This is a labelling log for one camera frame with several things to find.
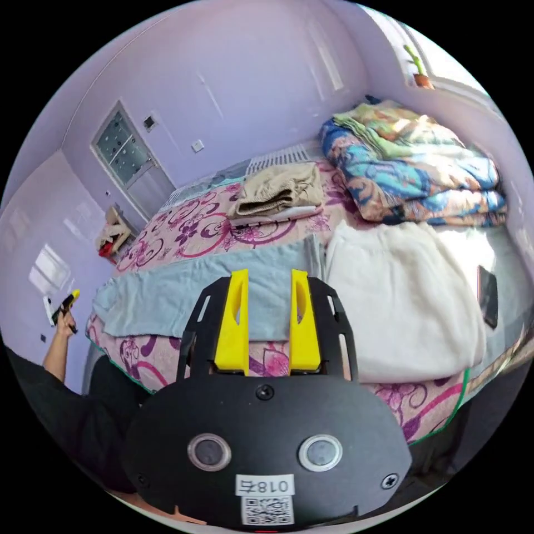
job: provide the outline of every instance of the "pink floral bed sheet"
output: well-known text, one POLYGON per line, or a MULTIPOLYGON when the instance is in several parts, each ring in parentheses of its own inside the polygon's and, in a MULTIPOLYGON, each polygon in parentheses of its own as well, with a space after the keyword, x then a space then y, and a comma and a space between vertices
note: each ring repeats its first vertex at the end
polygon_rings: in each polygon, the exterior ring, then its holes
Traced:
MULTIPOLYGON (((357 212, 340 171, 324 159, 317 161, 325 193, 322 213, 295 221, 254 228, 232 229, 226 213, 236 200, 240 185, 222 186, 156 215, 117 264, 115 276, 197 258, 205 254, 254 249, 319 235, 324 244, 344 219, 357 229, 371 224, 357 212)), ((132 379, 146 389, 157 391, 174 382, 180 339, 155 335, 114 338, 103 332, 100 319, 92 314, 86 335, 132 379)), ((286 375, 289 343, 250 343, 252 376, 286 375)), ((464 373, 443 380, 409 384, 366 385, 390 407, 413 443, 443 428, 460 405, 465 390, 464 373)))

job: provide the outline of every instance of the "door frame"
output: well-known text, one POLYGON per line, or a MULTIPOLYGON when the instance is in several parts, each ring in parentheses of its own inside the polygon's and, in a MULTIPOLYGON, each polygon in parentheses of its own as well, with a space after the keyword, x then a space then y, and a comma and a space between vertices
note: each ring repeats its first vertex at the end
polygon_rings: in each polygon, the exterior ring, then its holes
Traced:
MULTIPOLYGON (((150 145, 146 142, 146 139, 139 134, 139 130, 134 125, 134 121, 131 118, 131 115, 128 112, 127 107, 123 104, 123 102, 119 99, 117 103, 113 106, 113 108, 110 109, 108 114, 106 115, 106 118, 102 121, 100 127, 98 128, 96 134, 93 136, 93 139, 89 145, 89 148, 91 149, 91 152, 94 154, 95 158, 98 160, 98 163, 100 166, 105 170, 106 174, 110 178, 110 180, 113 182, 113 184, 121 191, 121 193, 124 195, 125 199, 128 201, 128 203, 137 211, 137 213, 143 218, 143 220, 148 223, 150 221, 150 217, 147 213, 143 210, 143 208, 130 196, 128 193, 128 188, 122 183, 122 181, 118 178, 118 176, 113 171, 113 168, 107 164, 100 155, 98 149, 96 148, 96 144, 98 140, 100 139, 100 136, 103 134, 104 130, 106 129, 107 125, 109 124, 109 120, 111 117, 117 113, 117 111, 121 112, 122 118, 128 125, 128 128, 130 128, 130 131, 142 141, 142 143, 146 146, 148 150, 148 154, 150 159, 152 160, 152 163, 156 168, 161 169, 165 176, 167 177, 169 183, 174 187, 174 184, 172 183, 171 179, 169 178, 169 174, 167 171, 163 168, 163 166, 160 164, 159 160, 154 156, 154 152, 152 152, 152 148, 150 145)), ((129 185, 133 185, 134 182, 137 180, 130 180, 129 185)))

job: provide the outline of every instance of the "printed number 018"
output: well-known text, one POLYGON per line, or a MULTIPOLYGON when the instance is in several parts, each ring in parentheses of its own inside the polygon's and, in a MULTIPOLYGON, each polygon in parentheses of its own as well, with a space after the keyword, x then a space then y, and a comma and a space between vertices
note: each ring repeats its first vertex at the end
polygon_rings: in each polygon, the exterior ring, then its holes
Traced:
MULTIPOLYGON (((289 489, 288 483, 285 480, 281 480, 278 483, 278 490, 276 489, 274 482, 269 482, 269 486, 270 486, 269 487, 269 492, 270 493, 275 493, 276 491, 279 491, 281 493, 285 493, 289 489)), ((265 493, 267 491, 267 483, 266 482, 258 482, 258 491, 260 493, 265 493)))

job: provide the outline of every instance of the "screw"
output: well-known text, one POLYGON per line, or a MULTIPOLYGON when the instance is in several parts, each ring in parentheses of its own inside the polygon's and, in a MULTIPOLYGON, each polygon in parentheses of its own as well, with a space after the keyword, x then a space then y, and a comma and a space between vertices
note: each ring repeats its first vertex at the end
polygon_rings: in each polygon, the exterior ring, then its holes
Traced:
POLYGON ((380 487, 384 490, 391 490, 391 488, 394 488, 397 485, 397 482, 399 481, 399 476, 396 473, 391 473, 387 475, 384 480, 382 480, 380 487))
POLYGON ((144 474, 139 473, 137 475, 137 481, 139 482, 139 484, 143 488, 148 488, 150 486, 150 482, 149 482, 148 478, 145 477, 144 474))
POLYGON ((261 401, 269 401, 274 397, 274 389, 272 388, 272 386, 270 386, 268 384, 261 385, 256 390, 256 396, 261 401))

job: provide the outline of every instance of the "white blanket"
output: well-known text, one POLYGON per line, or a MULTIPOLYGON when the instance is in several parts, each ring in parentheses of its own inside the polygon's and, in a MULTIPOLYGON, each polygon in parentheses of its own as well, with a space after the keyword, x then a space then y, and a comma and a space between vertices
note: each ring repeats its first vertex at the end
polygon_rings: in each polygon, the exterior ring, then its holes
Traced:
POLYGON ((445 378, 482 361, 477 299, 428 224, 354 230, 342 221, 328 245, 326 281, 352 327, 360 382, 445 378))

